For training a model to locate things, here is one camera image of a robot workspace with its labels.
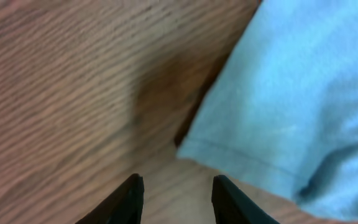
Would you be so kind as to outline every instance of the light blue fabric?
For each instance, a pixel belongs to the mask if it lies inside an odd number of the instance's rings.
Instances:
[[[358,220],[358,1],[264,1],[178,157]]]

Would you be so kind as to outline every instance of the wooden table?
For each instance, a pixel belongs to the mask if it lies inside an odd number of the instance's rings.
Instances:
[[[257,1],[0,1],[0,223],[74,223],[131,173],[142,223],[214,223],[173,138]],[[334,223],[236,182],[281,223]]]

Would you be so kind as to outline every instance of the blue cloth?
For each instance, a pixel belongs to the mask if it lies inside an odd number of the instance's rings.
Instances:
[[[358,1],[264,1],[178,157],[358,220]]]

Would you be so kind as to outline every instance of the wrinkled fabric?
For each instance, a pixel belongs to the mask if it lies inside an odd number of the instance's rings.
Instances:
[[[264,1],[177,156],[358,220],[358,1]]]

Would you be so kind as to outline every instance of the wooden surface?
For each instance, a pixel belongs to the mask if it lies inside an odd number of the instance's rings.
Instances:
[[[0,1],[0,223],[74,223],[134,172],[142,223],[214,223],[218,172],[175,160],[173,138],[255,8]],[[236,184],[281,223],[334,223]]]

